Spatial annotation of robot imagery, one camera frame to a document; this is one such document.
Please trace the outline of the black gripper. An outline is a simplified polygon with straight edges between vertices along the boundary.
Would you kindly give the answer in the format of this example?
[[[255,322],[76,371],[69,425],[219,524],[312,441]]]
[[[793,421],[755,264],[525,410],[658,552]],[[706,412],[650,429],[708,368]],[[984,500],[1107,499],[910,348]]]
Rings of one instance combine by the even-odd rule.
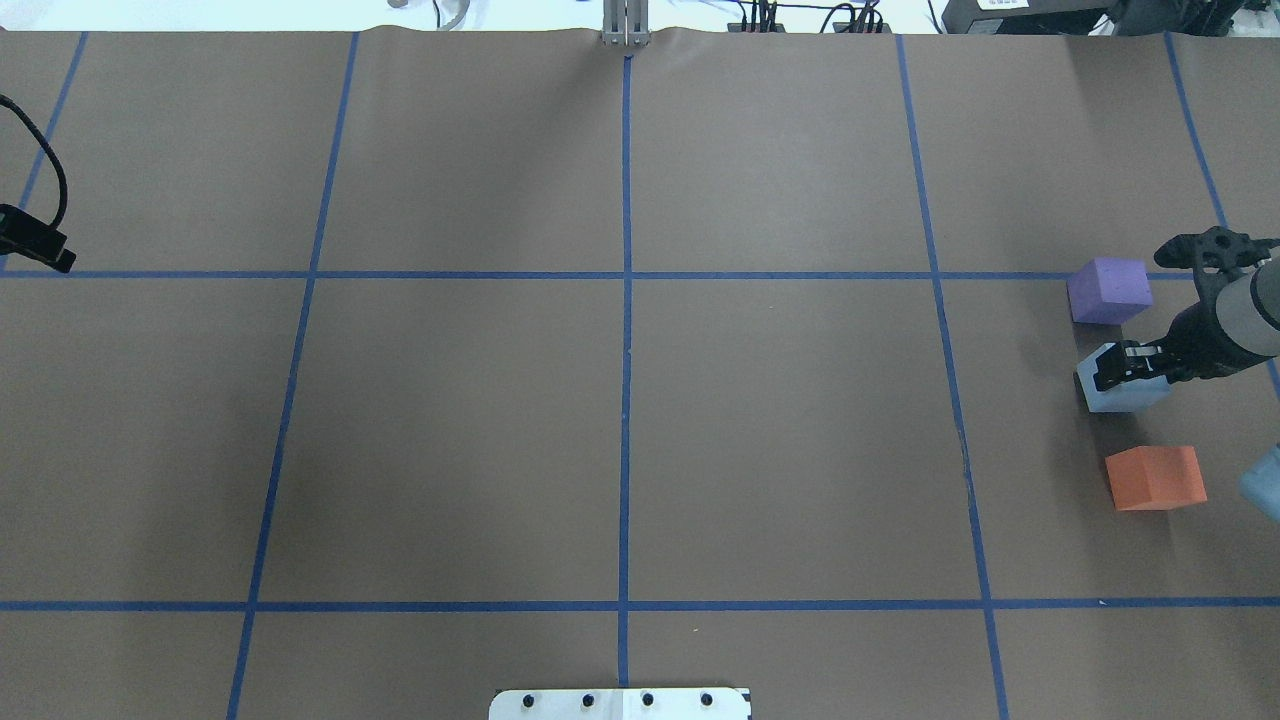
[[[1094,352],[1092,386],[1101,393],[1167,393],[1169,382],[1224,378],[1243,369],[1245,352],[1226,337],[1213,304],[1201,300],[1175,315],[1160,345],[1101,346]]]

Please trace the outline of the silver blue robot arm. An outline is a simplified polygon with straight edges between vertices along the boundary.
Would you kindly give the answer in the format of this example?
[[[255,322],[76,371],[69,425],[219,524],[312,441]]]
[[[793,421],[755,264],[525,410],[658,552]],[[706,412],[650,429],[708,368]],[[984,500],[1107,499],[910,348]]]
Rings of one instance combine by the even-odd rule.
[[[1172,384],[1234,375],[1277,357],[1277,264],[1196,275],[1199,300],[1176,315],[1165,337],[1101,345],[1076,364],[1092,413],[1133,413]]]

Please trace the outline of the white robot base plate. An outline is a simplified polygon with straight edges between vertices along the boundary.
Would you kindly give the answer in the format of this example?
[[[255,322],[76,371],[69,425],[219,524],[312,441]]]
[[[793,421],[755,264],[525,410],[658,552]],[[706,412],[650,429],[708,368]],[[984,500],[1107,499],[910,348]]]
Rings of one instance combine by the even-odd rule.
[[[751,719],[750,691],[732,687],[512,689],[489,719]]]

